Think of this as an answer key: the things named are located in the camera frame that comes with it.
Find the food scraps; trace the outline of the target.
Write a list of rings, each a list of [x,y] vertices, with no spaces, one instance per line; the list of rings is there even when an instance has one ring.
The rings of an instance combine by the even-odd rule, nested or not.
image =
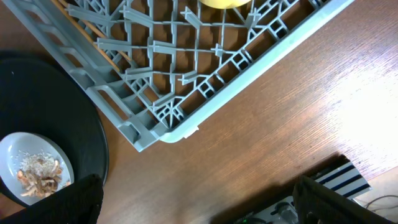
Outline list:
[[[22,197],[48,197],[60,189],[68,187],[71,178],[63,178],[62,163],[50,154],[27,154],[17,172],[17,180],[22,185]]]

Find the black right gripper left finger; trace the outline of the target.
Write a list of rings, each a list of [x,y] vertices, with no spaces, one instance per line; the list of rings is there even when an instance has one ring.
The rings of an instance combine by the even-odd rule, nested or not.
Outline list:
[[[103,203],[103,180],[88,175],[1,220],[1,224],[96,224]]]

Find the wooden chopstick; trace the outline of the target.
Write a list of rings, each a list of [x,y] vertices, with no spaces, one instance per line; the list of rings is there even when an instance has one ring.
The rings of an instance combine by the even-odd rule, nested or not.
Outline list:
[[[85,30],[66,12],[65,8],[61,3],[56,0],[51,0],[51,2],[60,10],[60,12],[77,28],[77,30],[83,35],[83,37],[103,56],[103,58],[115,69],[115,71],[119,72],[119,67],[103,52],[99,49],[91,39],[91,37],[85,32]]]
[[[63,6],[68,7],[69,3],[67,3],[65,0],[58,0]],[[107,39],[107,37],[93,24],[86,20],[81,20],[88,28],[90,28],[98,37]],[[131,58],[125,54],[124,52],[118,50],[118,53],[121,54],[127,61],[131,61]]]

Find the grey plate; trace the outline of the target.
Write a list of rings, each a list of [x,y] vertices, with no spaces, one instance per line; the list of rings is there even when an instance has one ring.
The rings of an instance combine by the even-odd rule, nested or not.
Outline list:
[[[32,133],[12,133],[1,140],[1,180],[11,195],[25,206],[38,202],[38,197],[23,197],[22,184],[17,181],[17,171],[29,156],[42,155],[57,159],[61,173],[58,189],[74,183],[73,167],[64,151],[49,138]]]

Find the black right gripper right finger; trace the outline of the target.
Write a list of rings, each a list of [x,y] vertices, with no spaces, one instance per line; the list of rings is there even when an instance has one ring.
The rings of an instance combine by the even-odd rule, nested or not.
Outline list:
[[[292,195],[300,224],[393,224],[306,176]]]

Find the yellow bowl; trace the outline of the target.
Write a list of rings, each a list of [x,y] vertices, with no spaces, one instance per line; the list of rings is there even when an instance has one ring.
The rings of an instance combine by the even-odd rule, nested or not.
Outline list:
[[[200,0],[206,6],[215,9],[231,9],[247,4],[251,0]]]

